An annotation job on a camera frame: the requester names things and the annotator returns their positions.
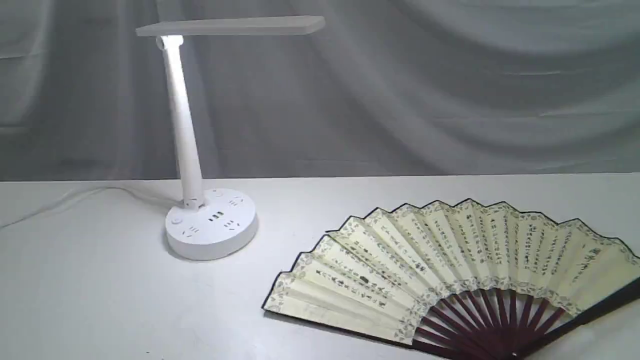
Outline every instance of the fabric backdrop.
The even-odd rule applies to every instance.
[[[175,177],[134,29],[299,14],[186,39],[205,177],[640,171],[637,0],[4,0],[0,179]]]

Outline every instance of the white cable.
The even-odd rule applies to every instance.
[[[66,192],[64,195],[62,195],[58,200],[55,200],[53,202],[50,202],[49,204],[46,204],[44,206],[41,206],[40,208],[26,214],[23,215],[22,217],[20,217],[17,220],[8,222],[6,224],[0,224],[0,231],[2,231],[3,229],[6,229],[7,227],[10,227],[11,225],[15,225],[15,224],[19,224],[21,222],[27,221],[30,218],[36,217],[40,214],[49,212],[49,211],[53,211],[55,209],[60,208],[62,205],[66,204],[67,202],[81,196],[81,195],[85,195],[84,197],[80,198],[79,200],[77,200],[76,202],[72,203],[70,206],[67,206],[66,208],[63,208],[60,213],[68,210],[69,208],[73,207],[74,205],[76,205],[78,202],[82,201],[83,199],[96,195],[100,192],[103,192],[105,190],[122,190],[126,193],[128,193],[131,197],[133,197],[136,200],[140,200],[142,202],[144,202],[145,204],[150,204],[153,206],[159,206],[162,208],[167,208],[170,209],[172,206],[176,206],[179,204],[178,201],[173,200],[173,199],[169,199],[169,198],[161,198],[161,197],[156,197],[154,195],[151,194],[142,194],[141,191],[139,190],[133,190],[130,188],[124,188],[121,186],[100,186],[97,188],[84,188],[84,189],[79,189],[79,190],[69,190],[68,192]]]

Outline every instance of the desk lamp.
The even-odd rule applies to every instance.
[[[159,22],[136,29],[141,37],[156,37],[163,52],[169,102],[178,157],[183,202],[164,222],[171,248],[193,260],[222,258],[244,247],[258,229],[255,204],[231,189],[202,187],[189,99],[184,83],[180,45],[191,35],[307,35],[324,27],[320,16],[254,17]]]

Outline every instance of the fan paper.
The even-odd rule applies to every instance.
[[[435,201],[349,217],[277,276],[263,309],[397,345],[423,345],[451,359],[500,358],[465,337],[518,321],[529,334],[544,336],[561,325],[552,324],[561,315],[571,323],[638,278],[640,259],[620,239],[601,236],[579,219],[558,224],[505,202]],[[515,314],[517,299],[524,310]],[[450,322],[447,308],[459,321]],[[429,320],[434,311],[437,322]],[[551,323],[541,331],[543,318]],[[504,331],[492,334],[486,340],[509,339]],[[521,337],[501,353],[518,358],[516,349],[535,338]],[[464,344],[468,351],[459,348]]]

